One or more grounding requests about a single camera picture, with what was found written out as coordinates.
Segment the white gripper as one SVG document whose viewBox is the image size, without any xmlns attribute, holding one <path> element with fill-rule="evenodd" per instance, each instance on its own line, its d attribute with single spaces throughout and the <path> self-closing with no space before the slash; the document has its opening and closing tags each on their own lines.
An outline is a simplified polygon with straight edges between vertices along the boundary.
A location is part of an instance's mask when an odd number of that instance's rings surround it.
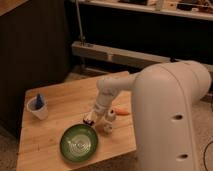
<svg viewBox="0 0 213 171">
<path fill-rule="evenodd" d="M 105 115 L 112 106 L 113 98 L 98 96 L 93 106 L 93 113 L 90 113 L 88 116 L 94 119 L 94 122 L 97 123 L 99 116 Z"/>
</svg>

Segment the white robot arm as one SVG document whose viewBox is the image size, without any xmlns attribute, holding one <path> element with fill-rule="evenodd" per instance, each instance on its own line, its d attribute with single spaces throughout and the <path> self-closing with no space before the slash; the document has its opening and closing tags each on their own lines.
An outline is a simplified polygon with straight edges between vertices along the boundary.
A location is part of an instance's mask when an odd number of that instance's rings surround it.
<svg viewBox="0 0 213 171">
<path fill-rule="evenodd" d="M 99 93 L 84 120 L 96 124 L 121 91 L 130 91 L 139 171 L 199 171 L 191 107 L 210 85 L 209 71 L 196 61 L 104 77 L 97 81 Z"/>
</svg>

